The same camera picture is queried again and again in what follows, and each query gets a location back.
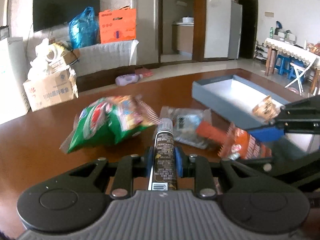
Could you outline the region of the orange cardboard box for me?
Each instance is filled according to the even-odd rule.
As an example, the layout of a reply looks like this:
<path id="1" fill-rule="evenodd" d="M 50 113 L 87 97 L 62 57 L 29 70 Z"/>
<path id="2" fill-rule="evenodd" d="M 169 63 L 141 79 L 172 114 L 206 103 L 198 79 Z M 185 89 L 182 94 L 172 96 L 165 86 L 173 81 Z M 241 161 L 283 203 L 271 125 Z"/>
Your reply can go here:
<path id="1" fill-rule="evenodd" d="M 129 6 L 99 13 L 100 42 L 111 43 L 136 39 L 137 10 Z"/>

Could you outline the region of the green shrimp chips bag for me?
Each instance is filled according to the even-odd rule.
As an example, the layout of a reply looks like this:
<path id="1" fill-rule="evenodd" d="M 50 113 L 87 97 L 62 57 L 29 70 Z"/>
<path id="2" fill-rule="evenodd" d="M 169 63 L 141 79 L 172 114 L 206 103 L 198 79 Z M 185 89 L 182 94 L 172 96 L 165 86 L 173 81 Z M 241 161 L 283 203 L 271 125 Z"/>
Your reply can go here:
<path id="1" fill-rule="evenodd" d="M 116 145 L 159 123 L 156 112 L 140 96 L 99 98 L 75 117 L 73 130 L 60 150 L 68 154 L 86 147 Z"/>

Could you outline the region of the large brown cardboard carton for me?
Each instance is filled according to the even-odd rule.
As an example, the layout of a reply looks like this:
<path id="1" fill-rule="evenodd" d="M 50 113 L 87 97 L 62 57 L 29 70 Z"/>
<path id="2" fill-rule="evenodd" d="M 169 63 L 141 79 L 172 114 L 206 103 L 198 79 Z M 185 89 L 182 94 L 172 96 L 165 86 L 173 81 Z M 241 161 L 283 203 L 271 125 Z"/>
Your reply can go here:
<path id="1" fill-rule="evenodd" d="M 42 80 L 27 80 L 23 87 L 33 112 L 79 97 L 76 72 L 70 66 Z"/>

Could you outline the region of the brown snack packet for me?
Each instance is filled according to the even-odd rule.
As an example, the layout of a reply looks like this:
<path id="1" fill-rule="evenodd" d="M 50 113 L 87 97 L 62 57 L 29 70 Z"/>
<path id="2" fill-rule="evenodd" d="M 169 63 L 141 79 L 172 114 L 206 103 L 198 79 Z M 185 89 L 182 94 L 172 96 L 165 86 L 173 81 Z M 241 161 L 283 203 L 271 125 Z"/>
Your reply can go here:
<path id="1" fill-rule="evenodd" d="M 276 107 L 271 96 L 268 95 L 252 109 L 252 113 L 254 116 L 262 118 L 264 122 L 269 122 L 278 116 L 280 108 Z"/>

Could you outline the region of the lace cloth dining table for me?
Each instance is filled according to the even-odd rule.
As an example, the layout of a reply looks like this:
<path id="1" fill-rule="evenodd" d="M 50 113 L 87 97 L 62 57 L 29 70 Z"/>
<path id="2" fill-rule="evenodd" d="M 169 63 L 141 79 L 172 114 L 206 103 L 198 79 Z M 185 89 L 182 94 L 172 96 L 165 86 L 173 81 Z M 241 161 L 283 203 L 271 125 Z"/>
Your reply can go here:
<path id="1" fill-rule="evenodd" d="M 286 54 L 287 56 L 291 56 L 294 59 L 298 59 L 303 62 L 310 62 L 315 60 L 316 58 L 319 58 L 318 55 L 304 50 L 302 48 L 299 48 L 297 46 L 294 46 L 292 44 L 275 40 L 273 38 L 267 38 L 264 41 L 264 46 L 268 48 L 267 53 L 267 61 L 266 61 L 266 70 L 265 75 L 268 76 L 269 72 L 271 70 L 274 70 L 274 66 L 272 66 L 272 63 L 275 63 L 276 60 L 276 51 Z"/>

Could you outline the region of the white pot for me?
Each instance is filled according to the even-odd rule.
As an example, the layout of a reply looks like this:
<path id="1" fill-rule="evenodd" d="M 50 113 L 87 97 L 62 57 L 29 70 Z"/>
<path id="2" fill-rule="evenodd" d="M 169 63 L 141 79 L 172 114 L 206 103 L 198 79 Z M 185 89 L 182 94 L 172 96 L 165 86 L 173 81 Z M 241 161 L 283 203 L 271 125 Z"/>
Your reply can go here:
<path id="1" fill-rule="evenodd" d="M 193 17 L 183 17 L 182 18 L 182 23 L 183 24 L 193 24 L 194 23 L 194 18 Z"/>

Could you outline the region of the purple detergent bottle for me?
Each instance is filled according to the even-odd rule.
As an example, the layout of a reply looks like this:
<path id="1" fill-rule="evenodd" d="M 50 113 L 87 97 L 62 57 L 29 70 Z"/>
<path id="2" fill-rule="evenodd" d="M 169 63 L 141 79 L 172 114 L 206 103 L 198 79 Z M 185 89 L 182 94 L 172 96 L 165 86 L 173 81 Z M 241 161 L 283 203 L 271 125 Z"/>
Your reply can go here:
<path id="1" fill-rule="evenodd" d="M 118 76 L 115 79 L 115 83 L 117 86 L 123 87 L 132 83 L 137 83 L 142 78 L 143 78 L 142 74 L 126 74 L 126 75 Z"/>

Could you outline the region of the white mini fridge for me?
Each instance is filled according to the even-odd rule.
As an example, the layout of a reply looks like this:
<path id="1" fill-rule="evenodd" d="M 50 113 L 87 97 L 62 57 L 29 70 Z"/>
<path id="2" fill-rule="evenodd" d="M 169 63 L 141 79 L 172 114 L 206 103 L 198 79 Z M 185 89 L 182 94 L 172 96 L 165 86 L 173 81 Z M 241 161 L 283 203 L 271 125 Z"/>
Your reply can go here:
<path id="1" fill-rule="evenodd" d="M 1 124 L 29 112 L 23 87 L 28 70 L 23 39 L 8 37 L 1 40 Z"/>

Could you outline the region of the orange snack packet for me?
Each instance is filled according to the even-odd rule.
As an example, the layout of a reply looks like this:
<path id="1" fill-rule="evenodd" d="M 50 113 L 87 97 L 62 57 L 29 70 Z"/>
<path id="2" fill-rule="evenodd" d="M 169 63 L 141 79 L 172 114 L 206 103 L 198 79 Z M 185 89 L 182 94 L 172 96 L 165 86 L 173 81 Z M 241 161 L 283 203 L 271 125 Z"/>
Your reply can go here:
<path id="1" fill-rule="evenodd" d="M 218 152 L 220 158 L 249 160 L 272 157 L 269 147 L 233 123 L 230 124 L 228 131 L 223 131 L 202 121 L 196 133 L 221 146 Z"/>

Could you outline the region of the blue plastic stool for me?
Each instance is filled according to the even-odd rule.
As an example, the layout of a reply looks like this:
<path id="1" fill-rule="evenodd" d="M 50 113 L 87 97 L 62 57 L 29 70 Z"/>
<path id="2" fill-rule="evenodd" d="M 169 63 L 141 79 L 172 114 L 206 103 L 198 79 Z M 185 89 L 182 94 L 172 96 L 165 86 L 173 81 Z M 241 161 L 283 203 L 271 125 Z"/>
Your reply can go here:
<path id="1" fill-rule="evenodd" d="M 274 64 L 274 68 L 278 71 L 279 75 L 289 74 L 291 70 L 291 57 L 284 56 L 284 55 L 277 55 L 276 61 Z"/>

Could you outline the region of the blue plastic bag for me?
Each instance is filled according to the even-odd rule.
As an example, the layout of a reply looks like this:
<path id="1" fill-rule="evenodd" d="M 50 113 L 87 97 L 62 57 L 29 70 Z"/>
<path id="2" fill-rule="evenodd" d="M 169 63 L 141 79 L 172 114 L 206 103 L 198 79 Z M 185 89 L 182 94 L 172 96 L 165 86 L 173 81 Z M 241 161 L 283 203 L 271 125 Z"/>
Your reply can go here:
<path id="1" fill-rule="evenodd" d="M 69 38 L 73 49 L 95 45 L 99 24 L 93 7 L 87 7 L 69 23 Z"/>

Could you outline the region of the white plastic bags pile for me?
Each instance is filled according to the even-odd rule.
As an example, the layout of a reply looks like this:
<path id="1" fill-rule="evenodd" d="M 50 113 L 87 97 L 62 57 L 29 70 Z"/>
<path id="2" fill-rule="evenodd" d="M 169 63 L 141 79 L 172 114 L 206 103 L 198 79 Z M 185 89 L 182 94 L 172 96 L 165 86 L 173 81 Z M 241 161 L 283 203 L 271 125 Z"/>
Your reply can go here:
<path id="1" fill-rule="evenodd" d="M 30 61 L 31 68 L 28 72 L 28 80 L 42 80 L 52 73 L 52 67 L 49 65 L 56 59 L 56 49 L 49 39 L 45 38 L 35 47 L 36 58 Z"/>

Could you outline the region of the black wall television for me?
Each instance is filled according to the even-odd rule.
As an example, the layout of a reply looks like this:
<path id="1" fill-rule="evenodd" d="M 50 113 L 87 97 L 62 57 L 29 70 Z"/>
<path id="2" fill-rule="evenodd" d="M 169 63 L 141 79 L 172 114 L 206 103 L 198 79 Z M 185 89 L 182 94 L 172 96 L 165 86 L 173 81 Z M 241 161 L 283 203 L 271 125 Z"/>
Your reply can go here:
<path id="1" fill-rule="evenodd" d="M 100 0 L 33 0 L 33 30 L 35 32 L 70 22 L 87 7 L 100 12 Z"/>

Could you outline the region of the wooden kitchen cabinet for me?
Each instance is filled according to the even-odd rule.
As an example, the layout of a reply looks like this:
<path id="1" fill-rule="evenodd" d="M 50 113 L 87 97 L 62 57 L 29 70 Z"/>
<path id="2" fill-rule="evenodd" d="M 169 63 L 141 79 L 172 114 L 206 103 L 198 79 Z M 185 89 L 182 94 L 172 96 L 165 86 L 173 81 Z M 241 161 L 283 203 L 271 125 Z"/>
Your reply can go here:
<path id="1" fill-rule="evenodd" d="M 193 54 L 194 25 L 172 25 L 172 49 L 175 52 Z"/>

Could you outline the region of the white cloth covered cabinet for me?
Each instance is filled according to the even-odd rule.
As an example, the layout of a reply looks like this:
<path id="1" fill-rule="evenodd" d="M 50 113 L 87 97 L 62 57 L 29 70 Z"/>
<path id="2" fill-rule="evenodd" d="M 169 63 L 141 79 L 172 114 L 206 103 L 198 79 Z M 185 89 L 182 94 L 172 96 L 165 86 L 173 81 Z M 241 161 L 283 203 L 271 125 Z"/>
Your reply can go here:
<path id="1" fill-rule="evenodd" d="M 138 44 L 138 40 L 131 40 L 80 48 L 79 61 L 73 65 L 77 77 L 136 65 Z"/>

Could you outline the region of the clear dark snack packet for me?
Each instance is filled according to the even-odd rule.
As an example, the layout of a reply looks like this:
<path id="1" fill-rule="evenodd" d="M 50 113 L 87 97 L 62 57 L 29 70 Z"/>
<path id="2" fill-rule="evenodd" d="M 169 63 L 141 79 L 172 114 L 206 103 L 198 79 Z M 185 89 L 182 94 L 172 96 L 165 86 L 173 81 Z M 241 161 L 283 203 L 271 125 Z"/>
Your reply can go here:
<path id="1" fill-rule="evenodd" d="M 163 106 L 160 118 L 169 118 L 173 123 L 173 135 L 176 142 L 206 149 L 208 142 L 196 133 L 202 121 L 212 124 L 210 109 L 200 110 L 191 108 L 174 108 Z"/>

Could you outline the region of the small open cardboard box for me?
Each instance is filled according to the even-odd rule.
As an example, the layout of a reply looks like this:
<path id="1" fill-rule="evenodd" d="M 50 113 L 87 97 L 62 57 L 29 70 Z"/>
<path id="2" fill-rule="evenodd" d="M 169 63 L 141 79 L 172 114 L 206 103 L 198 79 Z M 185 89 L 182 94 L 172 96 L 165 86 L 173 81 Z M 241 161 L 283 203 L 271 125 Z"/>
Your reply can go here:
<path id="1" fill-rule="evenodd" d="M 72 49 L 66 42 L 58 41 L 49 45 L 48 66 L 52 70 L 79 62 L 80 50 Z"/>

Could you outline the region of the white folding rack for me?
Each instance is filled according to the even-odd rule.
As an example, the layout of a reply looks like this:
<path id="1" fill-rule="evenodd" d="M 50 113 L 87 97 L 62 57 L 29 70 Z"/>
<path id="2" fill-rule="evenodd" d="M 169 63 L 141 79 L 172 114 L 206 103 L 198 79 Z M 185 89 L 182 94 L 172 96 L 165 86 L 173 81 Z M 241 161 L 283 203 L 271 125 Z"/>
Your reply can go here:
<path id="1" fill-rule="evenodd" d="M 285 88 L 291 88 L 291 86 L 294 83 L 298 84 L 298 93 L 299 95 L 302 95 L 304 92 L 303 89 L 303 79 L 304 76 L 306 75 L 306 73 L 312 68 L 314 67 L 316 70 L 319 69 L 319 58 L 316 58 L 313 61 L 308 61 L 308 62 L 303 62 L 297 59 L 291 60 L 290 61 L 290 71 L 288 74 L 289 79 L 293 78 L 293 80 L 291 82 L 289 82 Z"/>

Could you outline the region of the dark brown snack stick pack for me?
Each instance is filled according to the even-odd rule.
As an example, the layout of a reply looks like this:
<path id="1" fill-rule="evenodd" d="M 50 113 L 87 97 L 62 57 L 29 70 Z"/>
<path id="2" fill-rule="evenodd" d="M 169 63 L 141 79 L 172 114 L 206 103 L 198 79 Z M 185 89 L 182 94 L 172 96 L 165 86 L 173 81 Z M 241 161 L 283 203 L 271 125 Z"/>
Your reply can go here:
<path id="1" fill-rule="evenodd" d="M 160 120 L 157 127 L 153 149 L 153 161 L 150 171 L 148 190 L 177 190 L 175 144 L 173 123 L 171 119 L 162 118 Z"/>

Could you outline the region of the grey shallow cardboard box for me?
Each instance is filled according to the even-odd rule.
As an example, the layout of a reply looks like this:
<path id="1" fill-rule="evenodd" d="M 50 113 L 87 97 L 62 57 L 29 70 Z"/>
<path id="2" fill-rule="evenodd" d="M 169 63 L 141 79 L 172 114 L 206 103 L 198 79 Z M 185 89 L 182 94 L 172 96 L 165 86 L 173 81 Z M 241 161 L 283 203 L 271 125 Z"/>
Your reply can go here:
<path id="1" fill-rule="evenodd" d="M 289 103 L 281 96 L 238 75 L 194 81 L 191 96 L 242 129 L 257 128 L 265 124 L 265 120 L 255 116 L 252 109 L 267 96 L 271 97 L 278 108 Z"/>

